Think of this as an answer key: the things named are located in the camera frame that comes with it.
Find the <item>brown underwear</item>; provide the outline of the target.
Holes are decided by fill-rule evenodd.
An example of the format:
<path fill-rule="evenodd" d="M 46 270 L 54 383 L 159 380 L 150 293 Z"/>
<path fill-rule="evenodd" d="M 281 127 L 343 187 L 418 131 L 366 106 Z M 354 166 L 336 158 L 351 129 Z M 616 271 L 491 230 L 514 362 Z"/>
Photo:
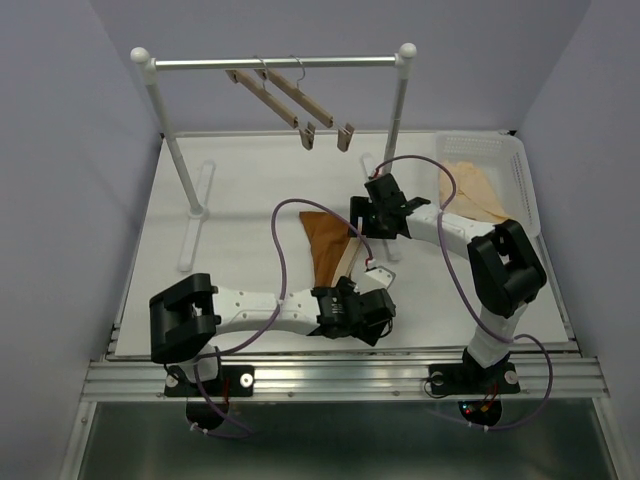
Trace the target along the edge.
<path fill-rule="evenodd" d="M 361 242 L 350 237 L 350 230 L 328 213 L 299 213 L 310 244 L 315 287 L 335 287 L 342 277 L 351 277 L 361 250 Z"/>

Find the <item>wooden clip hanger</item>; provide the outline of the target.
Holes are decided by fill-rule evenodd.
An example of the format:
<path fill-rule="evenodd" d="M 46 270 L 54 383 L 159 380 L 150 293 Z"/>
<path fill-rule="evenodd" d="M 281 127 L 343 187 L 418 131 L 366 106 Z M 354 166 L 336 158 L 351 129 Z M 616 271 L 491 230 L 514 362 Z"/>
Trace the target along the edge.
<path fill-rule="evenodd" d="M 275 69 L 269 68 L 266 62 L 261 58 L 258 58 L 258 60 L 262 67 L 255 69 L 255 73 L 262 81 L 270 82 L 276 86 L 282 93 L 284 93 L 289 99 L 293 100 L 306 113 L 310 114 L 322 126 L 328 129 L 335 129 L 337 132 L 337 148 L 342 153 L 346 153 L 351 145 L 355 128 L 350 123 L 339 125 L 334 116 L 328 110 L 322 107 L 317 101 L 312 99 L 300 88 L 300 83 L 306 77 L 306 68 L 299 57 L 291 55 L 291 58 L 295 60 L 302 71 L 301 76 L 295 83 L 287 79 L 283 74 L 279 73 Z"/>
<path fill-rule="evenodd" d="M 245 70 L 227 70 L 226 74 L 234 84 L 239 84 L 246 88 L 281 120 L 283 120 L 291 129 L 297 130 L 303 148 L 307 151 L 311 151 L 315 144 L 315 125 L 308 122 L 306 127 L 301 127 L 298 116 L 281 100 L 267 90 L 267 82 L 276 84 L 276 76 L 278 75 L 278 72 L 269 68 L 265 60 L 261 58 L 258 58 L 258 60 L 261 63 L 262 68 L 256 69 L 255 72 L 258 74 L 261 84 L 254 80 Z"/>

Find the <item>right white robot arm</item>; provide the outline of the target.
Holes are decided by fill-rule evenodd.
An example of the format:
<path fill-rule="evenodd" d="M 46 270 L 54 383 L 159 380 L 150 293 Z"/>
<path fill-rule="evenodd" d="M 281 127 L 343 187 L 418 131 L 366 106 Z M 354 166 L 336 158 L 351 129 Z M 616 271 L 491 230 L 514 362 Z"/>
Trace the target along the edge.
<path fill-rule="evenodd" d="M 546 285 L 547 275 L 523 227 L 470 220 L 429 200 L 408 200 L 391 174 L 365 183 L 366 197 L 350 199 L 350 221 L 368 239 L 399 236 L 440 247 L 450 275 L 454 253 L 469 262 L 475 295 L 481 303 L 476 330 L 460 366 L 463 384 L 482 390 L 506 364 L 509 345 L 526 308 Z"/>

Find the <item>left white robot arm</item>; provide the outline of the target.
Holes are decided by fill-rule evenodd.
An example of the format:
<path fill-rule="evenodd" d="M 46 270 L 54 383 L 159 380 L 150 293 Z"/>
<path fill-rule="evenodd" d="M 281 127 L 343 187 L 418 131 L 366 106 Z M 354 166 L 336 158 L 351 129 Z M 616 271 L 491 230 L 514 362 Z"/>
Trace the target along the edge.
<path fill-rule="evenodd" d="M 396 307 L 388 289 L 396 274 L 383 267 L 356 282 L 342 276 L 334 287 L 287 293 L 247 292 L 217 287 L 208 274 L 193 274 L 149 301 L 151 361 L 176 365 L 181 379 L 199 393 L 222 382 L 219 335 L 268 331 L 331 340 L 355 338 L 374 346 L 391 329 Z"/>

